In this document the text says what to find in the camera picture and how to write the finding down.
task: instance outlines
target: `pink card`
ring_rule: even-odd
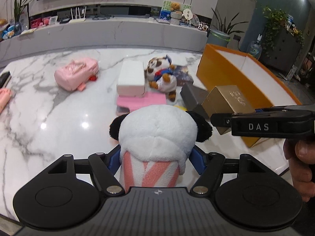
[[[118,96],[117,106],[128,108],[130,112],[150,105],[166,105],[164,93],[146,92],[142,97]]]

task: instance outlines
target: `white box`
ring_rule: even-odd
[[[120,96],[139,96],[145,91],[143,63],[124,61],[117,81],[117,93]]]

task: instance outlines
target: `human hand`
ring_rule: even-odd
[[[289,160],[293,186],[304,202],[315,197],[315,183],[311,181],[312,171],[308,164],[315,164],[315,141],[292,141],[286,139],[283,145],[284,156]]]

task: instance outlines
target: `plush paw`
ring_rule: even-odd
[[[153,89],[158,89],[158,84],[156,81],[150,81],[149,86]]]
[[[169,93],[169,99],[170,99],[170,101],[172,101],[172,102],[175,101],[175,99],[176,99],[176,91],[171,91],[171,92]]]
[[[170,75],[167,73],[163,74],[162,77],[163,77],[164,82],[170,82],[171,81]]]

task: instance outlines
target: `dark cabinet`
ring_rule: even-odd
[[[282,29],[275,39],[273,51],[269,51],[269,57],[263,52],[259,61],[266,66],[276,68],[285,75],[291,70],[302,45],[296,37],[286,29]]]

